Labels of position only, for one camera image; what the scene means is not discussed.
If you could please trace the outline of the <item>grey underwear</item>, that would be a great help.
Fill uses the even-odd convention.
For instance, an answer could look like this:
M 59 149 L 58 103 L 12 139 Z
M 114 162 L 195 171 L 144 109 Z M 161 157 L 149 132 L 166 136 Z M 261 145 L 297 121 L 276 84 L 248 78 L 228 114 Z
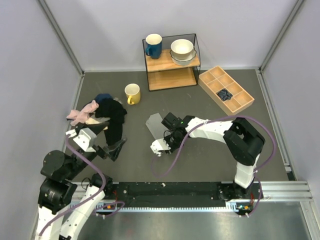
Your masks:
M 162 124 L 162 121 L 163 118 L 161 115 L 159 113 L 155 113 L 150 115 L 145 123 L 155 140 L 162 139 L 165 131 L 168 130 L 168 128 Z

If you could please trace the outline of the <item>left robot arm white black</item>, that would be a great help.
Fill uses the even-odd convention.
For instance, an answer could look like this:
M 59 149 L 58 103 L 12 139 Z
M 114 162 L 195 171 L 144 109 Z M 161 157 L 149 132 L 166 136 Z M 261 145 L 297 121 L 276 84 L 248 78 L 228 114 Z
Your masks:
M 45 177 L 39 189 L 38 222 L 35 232 L 37 240 L 76 240 L 88 218 L 107 209 L 117 213 L 125 203 L 118 200 L 113 179 L 96 167 L 92 161 L 99 156 L 115 161 L 127 141 L 121 137 L 111 146 L 100 147 L 95 144 L 97 135 L 105 132 L 109 122 L 86 124 L 78 123 L 67 131 L 66 139 L 72 139 L 77 149 L 69 142 L 72 152 L 68 155 L 61 150 L 49 152 L 43 159 L 40 171 Z M 95 170 L 89 179 L 85 193 L 78 204 L 71 206 L 78 186 L 74 178 L 87 166 Z

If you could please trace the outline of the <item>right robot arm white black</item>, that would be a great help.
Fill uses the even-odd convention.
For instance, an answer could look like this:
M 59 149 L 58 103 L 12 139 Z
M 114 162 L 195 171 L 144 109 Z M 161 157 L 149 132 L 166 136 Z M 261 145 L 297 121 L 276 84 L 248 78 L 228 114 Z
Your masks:
M 160 157 L 171 154 L 185 143 L 185 137 L 203 138 L 226 144 L 236 160 L 233 190 L 225 198 L 245 198 L 252 191 L 254 170 L 265 144 L 265 138 L 243 117 L 229 121 L 204 120 L 193 115 L 183 119 L 171 112 L 162 120 L 169 135 L 155 140 L 150 148 Z

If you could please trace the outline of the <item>rolled dark blue underwear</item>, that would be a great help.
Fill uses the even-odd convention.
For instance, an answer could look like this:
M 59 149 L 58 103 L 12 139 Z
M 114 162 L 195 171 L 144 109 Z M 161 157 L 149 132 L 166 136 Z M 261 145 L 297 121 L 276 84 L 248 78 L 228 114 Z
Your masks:
M 233 95 L 225 88 L 221 89 L 216 94 L 223 102 L 228 101 L 233 97 Z

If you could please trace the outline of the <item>beige cloth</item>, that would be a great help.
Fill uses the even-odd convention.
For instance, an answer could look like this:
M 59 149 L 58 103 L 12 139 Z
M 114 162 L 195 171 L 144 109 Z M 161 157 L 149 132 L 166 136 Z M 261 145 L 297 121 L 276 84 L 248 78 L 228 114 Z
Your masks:
M 86 125 L 96 125 L 96 124 L 103 124 L 103 123 L 105 123 L 105 122 L 107 122 L 106 120 L 104 120 L 104 119 L 95 119 L 95 118 L 89 118 L 89 119 L 87 119 L 86 121 L 85 121 L 85 124 Z

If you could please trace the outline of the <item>black cloth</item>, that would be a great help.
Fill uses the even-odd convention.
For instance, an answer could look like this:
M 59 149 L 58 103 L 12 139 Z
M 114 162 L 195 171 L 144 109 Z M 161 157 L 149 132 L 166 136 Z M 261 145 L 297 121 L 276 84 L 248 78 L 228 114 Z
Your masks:
M 108 129 L 104 131 L 108 146 L 112 146 L 122 139 L 126 114 L 127 111 L 123 105 L 114 99 L 106 98 L 99 103 L 95 117 L 109 118 Z

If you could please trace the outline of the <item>pink cloth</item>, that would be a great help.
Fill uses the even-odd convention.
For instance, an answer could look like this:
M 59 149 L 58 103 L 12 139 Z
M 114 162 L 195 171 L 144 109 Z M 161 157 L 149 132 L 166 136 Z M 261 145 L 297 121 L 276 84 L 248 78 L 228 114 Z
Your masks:
M 94 113 L 98 108 L 99 104 L 95 100 L 92 100 L 81 110 L 72 109 L 66 119 L 70 121 L 70 125 L 73 127 L 78 123 L 84 124 L 90 118 L 90 114 Z

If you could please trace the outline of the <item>dark blue cloth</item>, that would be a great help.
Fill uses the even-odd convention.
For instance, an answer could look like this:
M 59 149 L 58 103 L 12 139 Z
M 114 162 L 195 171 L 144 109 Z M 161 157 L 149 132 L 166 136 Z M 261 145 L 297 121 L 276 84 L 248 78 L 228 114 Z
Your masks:
M 108 93 L 100 93 L 94 98 L 94 100 L 97 104 L 100 104 L 105 99 L 112 99 L 113 100 L 114 98 Z

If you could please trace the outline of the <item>yellow mug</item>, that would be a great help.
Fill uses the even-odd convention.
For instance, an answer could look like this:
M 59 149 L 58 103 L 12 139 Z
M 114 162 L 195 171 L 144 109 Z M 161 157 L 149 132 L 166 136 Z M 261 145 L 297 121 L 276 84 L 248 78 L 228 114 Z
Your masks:
M 140 91 L 139 85 L 137 85 L 135 83 L 128 84 L 125 87 L 124 92 L 126 94 L 127 103 L 129 105 L 135 105 L 135 104 L 138 104 L 140 102 L 140 100 L 141 100 L 141 91 Z

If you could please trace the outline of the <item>wooden compartment tray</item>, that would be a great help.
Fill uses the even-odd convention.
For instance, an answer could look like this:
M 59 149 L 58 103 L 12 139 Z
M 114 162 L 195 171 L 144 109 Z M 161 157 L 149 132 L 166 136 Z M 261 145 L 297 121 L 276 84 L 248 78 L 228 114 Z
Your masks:
M 225 70 L 215 66 L 199 75 L 198 84 L 213 101 L 228 115 L 234 116 L 251 106 L 254 98 Z M 233 97 L 222 101 L 217 92 L 227 89 Z

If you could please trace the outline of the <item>white scalloped bowl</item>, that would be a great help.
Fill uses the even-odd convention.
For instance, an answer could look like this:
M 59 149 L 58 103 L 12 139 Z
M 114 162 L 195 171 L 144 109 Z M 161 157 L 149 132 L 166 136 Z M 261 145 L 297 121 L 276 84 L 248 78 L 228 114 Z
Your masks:
M 187 56 L 179 56 L 177 53 L 173 52 L 172 50 L 170 50 L 169 53 L 171 56 L 171 60 L 176 65 L 179 65 L 179 66 L 189 65 L 197 55 L 197 51 L 195 49 L 193 49 L 191 52 L 189 52 L 187 54 Z

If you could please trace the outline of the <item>cream bowl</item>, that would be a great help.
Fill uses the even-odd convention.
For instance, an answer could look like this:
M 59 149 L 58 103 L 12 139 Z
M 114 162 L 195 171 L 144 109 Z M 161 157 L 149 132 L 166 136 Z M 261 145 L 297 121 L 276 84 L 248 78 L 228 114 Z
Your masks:
M 177 39 L 171 43 L 170 49 L 179 57 L 186 57 L 194 49 L 194 45 L 187 39 Z

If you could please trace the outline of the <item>blue mug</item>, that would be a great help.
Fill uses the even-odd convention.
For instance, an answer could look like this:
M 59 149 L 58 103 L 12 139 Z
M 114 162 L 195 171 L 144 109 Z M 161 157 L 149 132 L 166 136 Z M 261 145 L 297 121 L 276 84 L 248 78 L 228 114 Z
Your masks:
M 145 54 L 152 59 L 158 59 L 162 53 L 162 40 L 162 37 L 157 33 L 149 34 L 145 38 Z

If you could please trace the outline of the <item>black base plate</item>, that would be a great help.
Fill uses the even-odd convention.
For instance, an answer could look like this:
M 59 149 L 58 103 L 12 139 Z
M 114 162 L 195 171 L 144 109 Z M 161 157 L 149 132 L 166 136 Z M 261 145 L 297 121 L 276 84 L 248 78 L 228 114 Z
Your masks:
M 232 182 L 119 182 L 107 185 L 107 200 L 123 200 L 139 196 L 203 196 L 216 200 L 257 200 L 259 184 L 253 183 L 244 191 Z

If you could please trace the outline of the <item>aluminium frame rail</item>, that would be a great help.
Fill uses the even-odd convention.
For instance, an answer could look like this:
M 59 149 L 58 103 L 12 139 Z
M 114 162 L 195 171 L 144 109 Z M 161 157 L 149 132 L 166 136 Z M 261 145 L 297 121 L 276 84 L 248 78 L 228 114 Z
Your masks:
M 209 200 L 246 202 L 266 200 L 293 202 L 312 199 L 305 182 L 254 182 L 242 189 L 231 182 L 108 182 L 101 196 L 104 200 L 123 201 L 126 205 L 143 202 L 156 205 L 195 205 Z

